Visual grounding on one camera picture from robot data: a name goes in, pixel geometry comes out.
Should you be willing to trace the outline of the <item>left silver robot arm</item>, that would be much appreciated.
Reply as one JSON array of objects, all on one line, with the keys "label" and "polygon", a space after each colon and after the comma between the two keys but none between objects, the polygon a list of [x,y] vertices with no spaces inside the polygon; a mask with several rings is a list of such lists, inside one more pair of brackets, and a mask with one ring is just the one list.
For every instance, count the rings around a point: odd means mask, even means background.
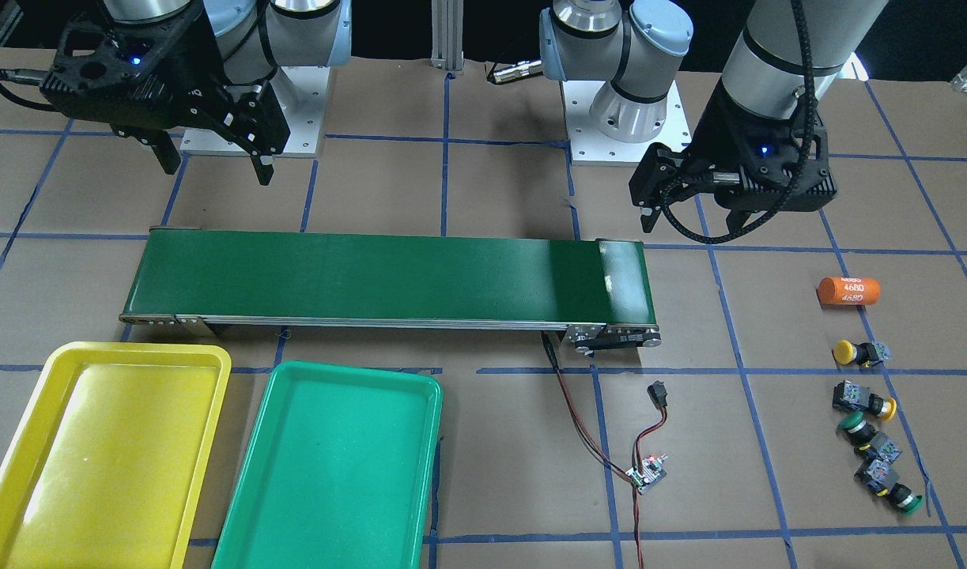
[{"label": "left silver robot arm", "polygon": [[656,139],[697,45],[678,2],[554,1],[538,16],[538,57],[549,79],[599,84],[599,133],[645,144],[629,181],[645,233],[667,222],[726,243],[837,197],[819,102],[886,7],[755,1],[685,145]]}]

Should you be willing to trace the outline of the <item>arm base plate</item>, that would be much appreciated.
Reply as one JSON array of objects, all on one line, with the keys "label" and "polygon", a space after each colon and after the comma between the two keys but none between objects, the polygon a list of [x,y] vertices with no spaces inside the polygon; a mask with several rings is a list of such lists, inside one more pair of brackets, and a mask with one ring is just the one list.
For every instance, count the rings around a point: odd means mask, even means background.
[{"label": "arm base plate", "polygon": [[625,100],[603,81],[561,84],[571,158],[587,166],[636,166],[650,144],[678,153],[690,144],[690,128],[678,86],[664,100]]},{"label": "arm base plate", "polygon": [[[320,154],[332,79],[331,67],[284,67],[271,80],[291,130],[281,157],[315,159]],[[180,150],[193,156],[246,156],[238,145],[218,134],[191,127],[183,132]]]}]

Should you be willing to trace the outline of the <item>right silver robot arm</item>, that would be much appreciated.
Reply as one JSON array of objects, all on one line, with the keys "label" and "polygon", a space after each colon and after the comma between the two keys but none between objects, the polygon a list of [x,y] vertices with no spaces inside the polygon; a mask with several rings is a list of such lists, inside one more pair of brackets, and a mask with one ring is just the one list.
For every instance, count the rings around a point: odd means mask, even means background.
[{"label": "right silver robot arm", "polygon": [[176,127],[207,130],[251,160],[262,185],[301,145],[301,100],[287,69],[328,69],[352,54],[349,1],[100,1],[65,25],[51,68],[35,73],[50,111],[103,123],[175,174]]}]

